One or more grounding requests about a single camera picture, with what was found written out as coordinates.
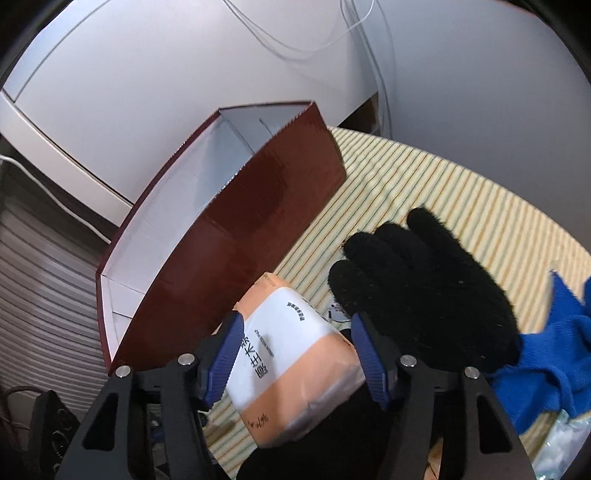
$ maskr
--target metal screw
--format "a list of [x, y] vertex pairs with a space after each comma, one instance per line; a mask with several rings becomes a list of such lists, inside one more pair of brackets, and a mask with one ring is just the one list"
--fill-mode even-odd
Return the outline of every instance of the metal screw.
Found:
[[476, 380], [480, 376], [480, 372], [476, 367], [466, 367], [464, 369], [464, 375], [466, 375], [468, 378]]
[[400, 363], [405, 367], [414, 367], [417, 364], [417, 359], [412, 355], [403, 355], [400, 357]]
[[192, 353], [184, 353], [178, 358], [181, 365], [191, 365], [195, 361], [195, 356]]
[[115, 370], [115, 375], [119, 378], [127, 377], [131, 373], [131, 369], [128, 365], [121, 365], [117, 370]]

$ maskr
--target black glove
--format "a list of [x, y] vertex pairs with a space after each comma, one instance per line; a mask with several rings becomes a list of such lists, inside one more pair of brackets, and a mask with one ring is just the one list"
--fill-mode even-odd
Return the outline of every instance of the black glove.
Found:
[[408, 230], [385, 223], [344, 244], [329, 286], [349, 315], [367, 312], [401, 353], [428, 366], [492, 373], [519, 358], [519, 330], [505, 293], [426, 209]]
[[[412, 231], [386, 223], [345, 242], [347, 260], [329, 274], [336, 300], [350, 315], [369, 313], [402, 353], [432, 368], [492, 372], [516, 363], [518, 329], [503, 291], [427, 210], [412, 210], [407, 223]], [[436, 403], [432, 444], [441, 417]], [[301, 440], [255, 450], [237, 479], [373, 479], [399, 421], [363, 385]]]
[[371, 480], [376, 478], [399, 415], [381, 410], [366, 384], [301, 440], [258, 448], [237, 480]]

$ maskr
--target striped fabric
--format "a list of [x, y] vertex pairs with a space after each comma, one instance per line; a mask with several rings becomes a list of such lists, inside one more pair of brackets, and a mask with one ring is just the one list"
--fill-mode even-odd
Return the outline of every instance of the striped fabric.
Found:
[[[319, 312], [332, 297], [326, 278], [343, 241], [386, 220], [404, 223], [413, 207], [431, 209], [507, 292], [523, 332], [544, 324], [550, 269], [581, 295], [591, 255], [535, 207], [490, 180], [435, 155], [383, 138], [333, 128], [348, 179], [301, 236], [275, 273]], [[543, 414], [522, 436], [530, 456], [555, 415]], [[230, 476], [255, 445], [227, 395], [206, 427], [212, 453]]]

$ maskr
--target orange package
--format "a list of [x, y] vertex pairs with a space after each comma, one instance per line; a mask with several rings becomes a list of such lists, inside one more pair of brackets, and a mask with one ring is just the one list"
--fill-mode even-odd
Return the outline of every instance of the orange package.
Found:
[[365, 382], [353, 345], [276, 275], [235, 310], [245, 334], [228, 393], [258, 446], [303, 437]]

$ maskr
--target red box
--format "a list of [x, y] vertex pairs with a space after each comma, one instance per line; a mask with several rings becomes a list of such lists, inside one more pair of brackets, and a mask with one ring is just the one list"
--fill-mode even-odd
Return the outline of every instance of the red box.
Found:
[[97, 270], [109, 374], [194, 350], [345, 178], [315, 103], [215, 112], [143, 192]]

